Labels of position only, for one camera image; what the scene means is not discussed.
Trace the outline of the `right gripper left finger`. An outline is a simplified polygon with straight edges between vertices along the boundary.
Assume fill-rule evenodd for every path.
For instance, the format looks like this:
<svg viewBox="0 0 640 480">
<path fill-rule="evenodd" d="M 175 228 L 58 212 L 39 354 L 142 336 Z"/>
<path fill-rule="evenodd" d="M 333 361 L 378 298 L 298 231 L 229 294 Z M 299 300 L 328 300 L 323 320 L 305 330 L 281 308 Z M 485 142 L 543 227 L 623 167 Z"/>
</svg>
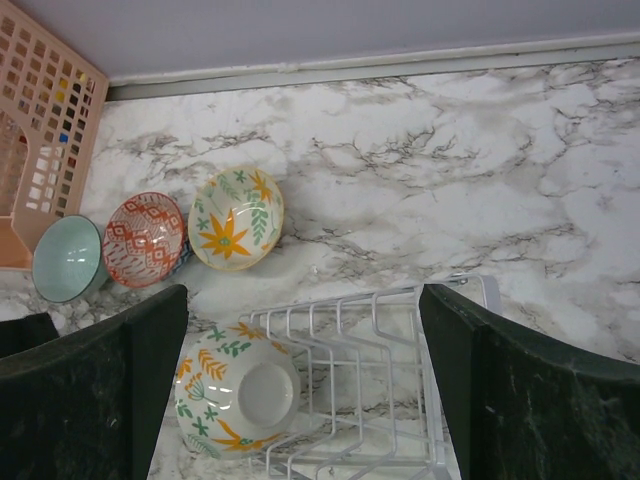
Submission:
<svg viewBox="0 0 640 480">
<path fill-rule="evenodd" d="M 146 478 L 186 334 L 187 294 L 170 286 L 1 358 L 2 478 Z"/>
</svg>

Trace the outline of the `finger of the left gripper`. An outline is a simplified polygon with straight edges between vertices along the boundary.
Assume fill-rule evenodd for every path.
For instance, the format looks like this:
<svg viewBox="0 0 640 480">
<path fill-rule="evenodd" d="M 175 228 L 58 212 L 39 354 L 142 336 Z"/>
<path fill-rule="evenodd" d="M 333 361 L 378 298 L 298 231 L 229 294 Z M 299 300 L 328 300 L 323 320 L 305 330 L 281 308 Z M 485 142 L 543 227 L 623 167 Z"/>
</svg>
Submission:
<svg viewBox="0 0 640 480">
<path fill-rule="evenodd" d="M 0 357 L 21 353 L 39 345 L 55 340 L 59 332 L 51 316 L 37 313 L 14 320 L 5 320 L 0 324 Z"/>
</svg>

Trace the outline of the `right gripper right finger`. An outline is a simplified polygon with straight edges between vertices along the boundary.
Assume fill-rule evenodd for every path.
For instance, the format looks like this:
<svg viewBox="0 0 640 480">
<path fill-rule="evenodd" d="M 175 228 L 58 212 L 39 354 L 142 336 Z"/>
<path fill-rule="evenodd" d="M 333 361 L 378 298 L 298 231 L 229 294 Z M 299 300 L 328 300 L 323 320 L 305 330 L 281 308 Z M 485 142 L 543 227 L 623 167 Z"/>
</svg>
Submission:
<svg viewBox="0 0 640 480">
<path fill-rule="evenodd" d="M 419 310 L 462 478 L 638 478 L 638 365 L 444 285 L 425 285 Z"/>
</svg>

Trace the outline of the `yellow flower bowl front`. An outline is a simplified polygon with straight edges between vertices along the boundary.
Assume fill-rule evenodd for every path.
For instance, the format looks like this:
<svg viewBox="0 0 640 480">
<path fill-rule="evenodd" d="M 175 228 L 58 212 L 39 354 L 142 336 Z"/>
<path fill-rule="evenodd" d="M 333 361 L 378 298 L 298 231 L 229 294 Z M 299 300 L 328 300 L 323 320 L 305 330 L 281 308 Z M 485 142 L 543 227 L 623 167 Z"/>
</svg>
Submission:
<svg viewBox="0 0 640 480">
<path fill-rule="evenodd" d="M 215 326 L 196 341 L 175 380 L 187 446 L 217 460 L 250 457 L 284 437 L 301 380 L 285 345 L 248 322 Z"/>
</svg>

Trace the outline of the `yellow flower bowl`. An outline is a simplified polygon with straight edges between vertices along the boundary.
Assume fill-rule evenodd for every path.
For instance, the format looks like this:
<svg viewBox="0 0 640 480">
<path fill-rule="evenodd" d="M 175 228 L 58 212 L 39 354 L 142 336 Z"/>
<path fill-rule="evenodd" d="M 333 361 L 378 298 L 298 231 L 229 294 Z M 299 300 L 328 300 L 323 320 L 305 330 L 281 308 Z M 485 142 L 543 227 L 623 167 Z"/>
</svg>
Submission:
<svg viewBox="0 0 640 480">
<path fill-rule="evenodd" d="M 217 460 L 250 457 L 284 437 L 301 380 L 285 345 L 248 322 L 215 326 L 196 341 L 175 380 L 187 446 Z"/>
<path fill-rule="evenodd" d="M 248 269 L 277 244 L 284 224 L 283 195 L 275 180 L 251 166 L 216 173 L 196 193 L 188 237 L 196 257 L 226 272 Z"/>
</svg>

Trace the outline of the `yellow flower bowl back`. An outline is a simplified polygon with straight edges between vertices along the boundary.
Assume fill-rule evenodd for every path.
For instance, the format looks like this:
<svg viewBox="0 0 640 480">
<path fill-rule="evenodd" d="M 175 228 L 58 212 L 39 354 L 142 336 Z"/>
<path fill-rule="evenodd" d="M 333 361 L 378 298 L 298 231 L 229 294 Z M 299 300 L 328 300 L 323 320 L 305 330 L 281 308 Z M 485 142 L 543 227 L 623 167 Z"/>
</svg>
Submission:
<svg viewBox="0 0 640 480">
<path fill-rule="evenodd" d="M 196 193 L 188 237 L 196 257 L 226 272 L 248 269 L 277 244 L 284 224 L 283 195 L 275 180 L 251 166 L 216 173 Z"/>
</svg>

